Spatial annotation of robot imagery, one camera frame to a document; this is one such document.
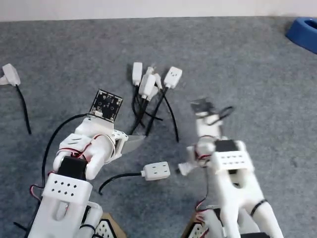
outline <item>white robot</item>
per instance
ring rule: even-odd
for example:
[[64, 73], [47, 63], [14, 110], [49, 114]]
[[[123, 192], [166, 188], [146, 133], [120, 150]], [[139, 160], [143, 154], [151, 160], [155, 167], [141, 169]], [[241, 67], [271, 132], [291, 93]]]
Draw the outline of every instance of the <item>white robot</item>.
[[122, 98], [99, 90], [90, 114], [64, 139], [42, 193], [42, 201], [28, 238], [113, 237], [96, 234], [103, 210], [89, 201], [92, 185], [103, 165], [137, 148], [143, 136], [127, 136], [114, 129]]
[[187, 147], [189, 159], [178, 165], [179, 170], [185, 176], [194, 168], [205, 167], [212, 174], [219, 206], [200, 210], [202, 202], [198, 204], [196, 218], [201, 224], [196, 224], [188, 237], [283, 238], [254, 174], [245, 144], [222, 135], [222, 119], [233, 108], [217, 113], [206, 99], [193, 101], [192, 108], [197, 116], [199, 140]]

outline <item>wire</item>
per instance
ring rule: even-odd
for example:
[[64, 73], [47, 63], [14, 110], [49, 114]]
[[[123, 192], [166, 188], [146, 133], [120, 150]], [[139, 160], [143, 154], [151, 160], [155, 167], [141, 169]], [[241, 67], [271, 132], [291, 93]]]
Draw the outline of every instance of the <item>wire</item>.
[[97, 238], [104, 238], [102, 237], [101, 235], [98, 235], [98, 234], [93, 234], [93, 236], [91, 238], [94, 238], [94, 237], [97, 237]]
[[111, 181], [114, 181], [115, 179], [122, 178], [122, 177], [133, 177], [133, 176], [141, 176], [141, 172], [138, 172], [138, 173], [125, 173], [125, 174], [121, 174], [121, 175], [115, 175], [115, 176], [107, 179], [103, 184], [101, 184], [101, 186], [99, 187], [98, 193], [100, 195], [102, 195], [101, 190], [104, 188], [104, 186], [106, 186]]
[[84, 156], [84, 153], [85, 153], [85, 151], [87, 150], [87, 148], [88, 148], [89, 146], [91, 146], [91, 142], [88, 143], [88, 144], [85, 146], [85, 148], [83, 149], [83, 151], [80, 152], [80, 154], [77, 155], [76, 158], [80, 158], [81, 156]]
[[266, 199], [261, 200], [260, 202], [258, 202], [254, 208], [252, 209], [250, 216], [253, 217], [254, 213], [256, 212], [256, 210], [258, 209], [258, 207], [260, 207], [263, 203], [268, 202]]
[[[137, 102], [139, 107], [141, 108], [141, 103], [140, 103], [140, 100], [138, 98], [138, 91], [139, 91], [139, 86], [135, 86], [135, 90], [134, 90], [134, 94], [133, 94], [133, 99], [132, 99], [132, 111], [133, 111], [133, 114], [134, 116], [137, 118], [138, 117], [138, 114], [135, 110], [135, 103]], [[153, 117], [151, 114], [149, 114], [147, 111], [144, 112], [146, 115], [150, 116], [150, 117]], [[155, 117], [156, 120], [160, 120], [160, 121], [163, 121], [162, 118], [158, 118], [158, 117]], [[145, 125], [142, 121], [140, 121], [140, 124], [141, 126], [144, 128]]]
[[[136, 102], [136, 100], [138, 101], [139, 106], [141, 106], [140, 102], [139, 102], [139, 99], [138, 99], [138, 91], [139, 91], [139, 86], [135, 86], [133, 99], [132, 99], [132, 111], [133, 111], [133, 114], [134, 114], [134, 116], [136, 118], [138, 117], [138, 114], [137, 114], [137, 112], [135, 110], [135, 102]], [[141, 126], [143, 128], [145, 127], [145, 125], [143, 124], [142, 120], [140, 121], [140, 124], [141, 124]]]
[[130, 133], [129, 133], [130, 135], [133, 134], [133, 132], [135, 131], [135, 129], [138, 127], [138, 125], [139, 125], [140, 122], [142, 121], [142, 117], [143, 117], [143, 115], [144, 115], [144, 112], [145, 112], [145, 110], [146, 110], [148, 104], [149, 104], [149, 101], [143, 99], [142, 104], [141, 104], [141, 107], [140, 107], [139, 114], [138, 114], [138, 116], [137, 116], [137, 119], [136, 119], [136, 121], [135, 121], [135, 123], [134, 123], [132, 129], [130, 130]]
[[[141, 106], [141, 103], [140, 103], [140, 100], [139, 98], [137, 97], [137, 103], [139, 105], [139, 107]], [[147, 111], [145, 111], [145, 114], [148, 115], [149, 117], [154, 117], [152, 114], [148, 113]], [[159, 117], [154, 117], [155, 120], [160, 120], [160, 121], [163, 121], [162, 118], [159, 118]]]
[[34, 190], [33, 190], [34, 187], [37, 187], [37, 188], [40, 188], [40, 189], [43, 189], [43, 187], [38, 186], [38, 185], [36, 185], [36, 184], [33, 184], [33, 185], [30, 186], [30, 189], [29, 189], [30, 194], [31, 194], [34, 198], [36, 198], [39, 202], [41, 202], [41, 199], [40, 199], [37, 195], [35, 195], [35, 193], [34, 193]]
[[27, 228], [24, 227], [23, 225], [21, 225], [20, 223], [17, 223], [17, 222], [13, 222], [13, 224], [17, 227], [19, 227], [20, 229], [24, 230], [25, 232], [27, 231]]
[[79, 229], [82, 229], [83, 227], [89, 227], [89, 228], [91, 228], [94, 231], [94, 233], [96, 233], [95, 227], [90, 225], [90, 224], [83, 224], [83, 225], [80, 226]]
[[25, 233], [23, 238], [27, 238], [29, 236], [29, 233], [30, 233], [31, 228], [32, 228], [32, 224], [33, 224], [34, 219], [36, 217], [36, 214], [38, 213], [38, 210], [40, 208], [40, 204], [41, 204], [41, 202], [38, 202], [38, 204], [36, 205], [36, 208], [35, 208], [35, 210], [33, 212], [32, 218], [31, 218], [31, 220], [30, 220], [30, 222], [29, 222], [29, 224], [27, 226], [27, 230], [26, 230], [26, 233]]
[[73, 149], [73, 148], [64, 147], [64, 148], [60, 148], [60, 149], [57, 151], [57, 155], [58, 155], [60, 152], [62, 152], [62, 151], [72, 152], [72, 153], [71, 153], [71, 156], [74, 156], [74, 157], [76, 157], [76, 158], [79, 158], [79, 157], [78, 157], [78, 154], [81, 153], [81, 151], [79, 151], [79, 150], [76, 150], [76, 149]]
[[207, 199], [208, 197], [208, 194], [209, 194], [209, 176], [208, 176], [208, 169], [207, 167], [205, 167], [205, 175], [206, 175], [206, 195], [205, 197], [200, 200], [197, 204], [196, 204], [196, 207], [195, 207], [195, 211], [196, 211], [196, 214], [199, 215], [201, 212], [204, 212], [204, 211], [207, 211], [209, 210], [209, 208], [206, 208], [206, 209], [199, 209], [199, 207], [202, 205], [202, 203]]
[[16, 90], [18, 91], [18, 94], [19, 94], [19, 96], [21, 98], [21, 101], [22, 101], [22, 107], [23, 107], [23, 112], [24, 112], [24, 119], [25, 119], [25, 123], [26, 123], [26, 128], [28, 129], [29, 135], [31, 135], [32, 131], [31, 131], [31, 127], [30, 127], [30, 122], [29, 122], [28, 110], [26, 108], [26, 103], [25, 103], [23, 94], [20, 91], [19, 86], [16, 84], [15, 87], [16, 87]]
[[173, 113], [173, 110], [172, 110], [172, 107], [170, 106], [168, 100], [167, 100], [167, 97], [164, 95], [164, 100], [168, 106], [168, 109], [169, 109], [169, 113], [170, 115], [172, 116], [172, 120], [173, 120], [173, 125], [174, 125], [174, 132], [175, 132], [175, 137], [176, 137], [176, 142], [178, 143], [179, 142], [179, 135], [178, 135], [178, 129], [177, 129], [177, 123], [176, 123], [176, 119], [175, 119], [175, 116], [174, 116], [174, 113]]
[[207, 233], [209, 232], [209, 228], [207, 228], [204, 233], [202, 233], [202, 235], [200, 236], [200, 238], [204, 238], [205, 235], [207, 235]]
[[226, 117], [230, 116], [233, 112], [234, 112], [234, 107], [233, 106], [226, 107], [226, 108], [220, 110], [220, 112], [218, 113], [219, 114], [219, 118], [217, 120], [214, 120], [211, 123], [207, 123], [205, 121], [205, 123], [206, 123], [206, 125], [209, 125], [209, 126], [210, 125], [214, 125], [217, 122], [219, 122], [219, 121], [225, 119]]
[[75, 116], [67, 119], [62, 124], [60, 124], [58, 126], [58, 128], [54, 131], [54, 133], [52, 134], [52, 136], [51, 136], [51, 138], [50, 138], [50, 140], [49, 140], [49, 142], [48, 142], [48, 144], [46, 146], [44, 157], [43, 157], [43, 161], [42, 161], [42, 187], [45, 186], [45, 166], [46, 166], [46, 161], [47, 161], [47, 158], [48, 158], [49, 150], [50, 150], [52, 142], [53, 142], [54, 138], [56, 137], [57, 133], [62, 129], [63, 126], [65, 126], [70, 121], [72, 121], [74, 119], [77, 119], [77, 118], [82, 118], [82, 117], [85, 117], [85, 116], [87, 116], [87, 113], [75, 115]]
[[[162, 92], [162, 96], [157, 104], [157, 106], [155, 107], [155, 110], [154, 112], [152, 113], [152, 115], [155, 117], [159, 111], [159, 106], [160, 104], [162, 103], [166, 93], [168, 91], [168, 88], [164, 88], [163, 92]], [[150, 134], [150, 131], [151, 131], [151, 128], [152, 128], [152, 125], [153, 125], [153, 122], [154, 122], [154, 118], [151, 118], [150, 122], [148, 123], [148, 126], [147, 126], [147, 130], [145, 132], [145, 135], [148, 136]]]

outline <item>blue container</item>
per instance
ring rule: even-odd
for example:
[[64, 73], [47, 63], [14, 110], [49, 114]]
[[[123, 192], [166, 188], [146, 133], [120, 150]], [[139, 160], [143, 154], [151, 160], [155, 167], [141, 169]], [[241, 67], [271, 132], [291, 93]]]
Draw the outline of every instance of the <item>blue container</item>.
[[293, 43], [317, 54], [317, 19], [297, 18], [286, 33], [286, 37]]

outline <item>red wire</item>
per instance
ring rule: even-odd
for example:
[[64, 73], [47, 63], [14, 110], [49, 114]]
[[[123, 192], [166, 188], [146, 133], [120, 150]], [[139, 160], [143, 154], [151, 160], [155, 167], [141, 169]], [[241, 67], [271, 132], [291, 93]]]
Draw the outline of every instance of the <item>red wire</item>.
[[82, 155], [84, 155], [84, 152], [87, 150], [87, 148], [88, 148], [89, 146], [91, 146], [91, 142], [90, 142], [89, 144], [87, 144], [87, 145], [85, 146], [84, 150], [83, 150], [82, 152], [80, 152], [80, 154], [77, 155], [76, 157], [79, 158], [79, 157], [81, 157]]
[[33, 191], [33, 187], [38, 187], [38, 188], [41, 188], [41, 189], [43, 189], [43, 187], [38, 186], [38, 185], [36, 185], [36, 184], [33, 184], [33, 185], [31, 185], [30, 188], [29, 188], [30, 194], [31, 194], [34, 198], [36, 198], [37, 200], [41, 201], [41, 199], [40, 199], [37, 195], [35, 195], [35, 193], [34, 193], [34, 191]]
[[81, 151], [79, 151], [79, 150], [76, 150], [76, 149], [73, 149], [73, 148], [68, 148], [68, 147], [60, 148], [58, 151], [61, 151], [61, 150], [69, 150], [69, 151], [76, 152], [77, 154], [80, 154], [80, 153], [81, 153]]
[[200, 238], [204, 238], [208, 232], [209, 232], [209, 228], [207, 228], [207, 230], [204, 231], [204, 233], [200, 236]]

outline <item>white plastic housing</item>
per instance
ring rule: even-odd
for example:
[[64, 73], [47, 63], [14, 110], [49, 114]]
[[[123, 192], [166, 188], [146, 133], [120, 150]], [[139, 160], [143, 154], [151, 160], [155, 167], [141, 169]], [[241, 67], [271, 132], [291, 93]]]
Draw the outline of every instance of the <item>white plastic housing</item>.
[[189, 233], [188, 238], [201, 238], [207, 228], [203, 227], [202, 224], [195, 224], [193, 229]]
[[159, 88], [154, 86], [151, 94], [147, 97], [147, 100], [150, 101], [152, 98], [159, 92]]
[[[102, 207], [95, 203], [95, 202], [88, 202], [87, 206], [90, 206], [90, 210], [87, 214], [86, 220], [84, 221], [84, 224], [91, 225], [93, 227], [97, 227], [99, 224], [99, 221], [101, 219], [101, 216], [103, 215], [103, 209]], [[90, 227], [82, 227], [79, 229], [76, 238], [90, 238], [94, 234], [94, 230]]]
[[182, 76], [183, 71], [176, 67], [171, 67], [164, 79], [164, 85], [167, 88], [175, 88], [178, 84], [180, 77]]
[[141, 173], [142, 176], [145, 177], [145, 180], [165, 179], [170, 176], [170, 170], [167, 162], [145, 165]]
[[[92, 185], [86, 181], [50, 174], [28, 238], [74, 237], [91, 191]], [[65, 208], [64, 214], [60, 212], [61, 206]]]
[[[242, 150], [241, 153], [216, 152], [212, 157], [211, 166], [216, 194], [221, 207], [220, 218], [225, 233], [230, 238], [241, 237], [237, 223], [239, 209], [245, 208], [250, 214], [254, 206], [264, 199], [254, 174], [251, 158], [245, 150], [246, 147], [242, 141], [237, 141], [237, 145]], [[228, 170], [235, 169], [237, 169], [237, 173], [230, 175]], [[261, 231], [273, 238], [283, 238], [269, 203], [265, 202], [258, 207], [253, 218]]]
[[104, 238], [114, 238], [115, 234], [112, 233], [108, 221], [100, 221], [99, 225], [96, 228], [96, 234]]
[[138, 86], [142, 79], [142, 63], [141, 62], [134, 62], [133, 69], [132, 69], [132, 82], [133, 85]]
[[150, 96], [154, 88], [155, 80], [155, 76], [152, 74], [144, 75], [139, 88], [139, 94], [142, 96], [142, 98]]
[[11, 84], [12, 86], [15, 86], [21, 84], [18, 72], [10, 63], [3, 66], [2, 69], [4, 76], [0, 78], [0, 85]]
[[158, 73], [154, 74], [155, 77], [155, 83], [157, 84], [159, 89], [162, 89], [162, 82], [161, 82], [161, 77]]

